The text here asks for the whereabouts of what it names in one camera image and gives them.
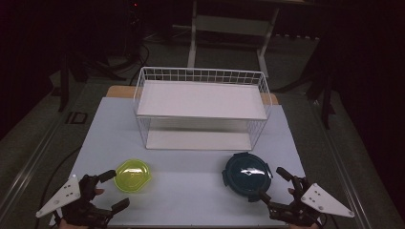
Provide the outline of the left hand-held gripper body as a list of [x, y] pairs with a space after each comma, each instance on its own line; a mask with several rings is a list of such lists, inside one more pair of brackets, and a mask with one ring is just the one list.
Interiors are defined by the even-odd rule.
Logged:
[[58, 225], [65, 219], [73, 225], [106, 228], [113, 217], [111, 210], [99, 209], [92, 204], [98, 184], [98, 176], [85, 175], [82, 179], [72, 176], [36, 212], [35, 216], [40, 219], [53, 213]]

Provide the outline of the metal floor rail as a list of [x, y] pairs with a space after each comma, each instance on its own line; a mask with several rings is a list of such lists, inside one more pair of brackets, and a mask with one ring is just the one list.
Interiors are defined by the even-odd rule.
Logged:
[[34, 150], [31, 152], [28, 161], [17, 173], [10, 188], [0, 201], [0, 226], [7, 221], [9, 214], [14, 208], [16, 202], [20, 199], [26, 187], [30, 183], [33, 174], [37, 170], [39, 161], [49, 148], [53, 136], [61, 124], [62, 117], [57, 116], [48, 127], [45, 134], [38, 140]]
[[354, 220], [358, 226], [358, 229], [372, 229], [370, 221], [367, 218], [364, 207], [359, 198], [358, 192], [352, 182], [352, 177], [348, 171], [348, 167], [345, 165], [343, 157], [341, 157], [341, 151], [338, 149], [335, 140], [332, 138], [330, 130], [326, 128], [326, 125], [321, 119], [321, 112], [323, 111], [323, 108], [317, 100], [311, 101], [309, 104], [329, 147], [334, 171], [345, 194], [347, 203], [350, 205], [354, 213]]

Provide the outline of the person's left hand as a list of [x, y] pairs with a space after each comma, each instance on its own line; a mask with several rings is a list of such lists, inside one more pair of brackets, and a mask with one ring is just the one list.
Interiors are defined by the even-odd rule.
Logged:
[[[96, 195], [101, 195], [104, 193], [104, 189], [97, 189], [95, 190]], [[89, 226], [78, 226], [68, 223], [65, 219], [62, 219], [58, 225], [58, 229], [89, 229]]]

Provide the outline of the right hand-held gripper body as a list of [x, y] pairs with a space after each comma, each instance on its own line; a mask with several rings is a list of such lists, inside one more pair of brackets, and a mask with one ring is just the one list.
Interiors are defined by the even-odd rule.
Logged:
[[293, 185], [293, 202], [285, 205], [268, 202], [269, 217], [296, 226], [322, 228], [321, 215], [353, 218], [354, 212], [325, 191], [317, 183], [310, 184], [304, 177], [287, 176]]

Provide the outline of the dark blue round food container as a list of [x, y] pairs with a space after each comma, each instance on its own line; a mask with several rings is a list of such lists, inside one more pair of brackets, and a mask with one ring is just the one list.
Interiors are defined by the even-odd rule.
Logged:
[[248, 202], [260, 200], [260, 192], [266, 192], [273, 179], [267, 163], [248, 152], [234, 154], [222, 171], [224, 186]]

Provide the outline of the white wire shelf rack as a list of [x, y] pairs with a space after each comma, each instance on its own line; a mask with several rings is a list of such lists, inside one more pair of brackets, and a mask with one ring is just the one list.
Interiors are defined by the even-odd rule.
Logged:
[[273, 98], [261, 72], [144, 67], [134, 113], [149, 150], [250, 151]]

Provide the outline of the black floor box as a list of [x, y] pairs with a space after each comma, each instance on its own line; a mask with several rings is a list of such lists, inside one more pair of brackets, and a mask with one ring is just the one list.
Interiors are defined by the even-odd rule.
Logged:
[[81, 112], [69, 112], [68, 117], [65, 120], [66, 124], [85, 124], [88, 115]]

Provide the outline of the black stand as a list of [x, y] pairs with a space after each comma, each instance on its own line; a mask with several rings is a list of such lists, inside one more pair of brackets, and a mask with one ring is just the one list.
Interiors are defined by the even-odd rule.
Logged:
[[86, 56], [77, 51], [65, 51], [60, 58], [60, 103], [58, 111], [63, 112], [69, 102], [70, 73], [77, 82], [85, 82], [88, 78], [84, 63]]
[[320, 118], [324, 127], [328, 130], [330, 128], [329, 117], [333, 113], [333, 108], [330, 104], [331, 93], [332, 93], [332, 80], [335, 74], [335, 70], [331, 72], [319, 68], [315, 70], [311, 75], [310, 79], [312, 81], [309, 89], [306, 92], [307, 98], [309, 100], [317, 100], [321, 97], [321, 114]]

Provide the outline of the green plastic food container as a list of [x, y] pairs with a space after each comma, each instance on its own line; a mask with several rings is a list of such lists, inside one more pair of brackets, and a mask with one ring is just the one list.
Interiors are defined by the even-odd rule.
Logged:
[[125, 193], [135, 193], [152, 178], [149, 166], [140, 159], [128, 159], [116, 168], [114, 182]]

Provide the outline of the person's right hand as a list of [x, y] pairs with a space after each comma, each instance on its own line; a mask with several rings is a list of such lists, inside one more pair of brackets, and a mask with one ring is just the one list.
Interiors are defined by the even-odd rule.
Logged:
[[[292, 188], [288, 188], [288, 192], [293, 195], [295, 191]], [[315, 223], [313, 223], [312, 226], [298, 226], [295, 224], [289, 224], [288, 229], [319, 229], [319, 227]]]

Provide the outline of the white metal stand frame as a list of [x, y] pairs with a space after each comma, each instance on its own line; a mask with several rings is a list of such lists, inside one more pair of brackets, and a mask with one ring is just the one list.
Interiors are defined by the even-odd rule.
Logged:
[[280, 9], [274, 8], [268, 21], [211, 16], [198, 13], [199, 0], [192, 0], [191, 38], [187, 67], [194, 68], [197, 53], [197, 31], [211, 31], [226, 34], [254, 35], [263, 38], [263, 44], [256, 50], [260, 71], [268, 76], [266, 50], [275, 27]]

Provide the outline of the black device with red light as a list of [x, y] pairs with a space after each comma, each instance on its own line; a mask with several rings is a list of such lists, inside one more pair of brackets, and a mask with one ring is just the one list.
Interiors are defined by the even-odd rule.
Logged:
[[127, 10], [124, 52], [127, 57], [135, 57], [141, 44], [141, 7], [139, 0], [125, 0]]

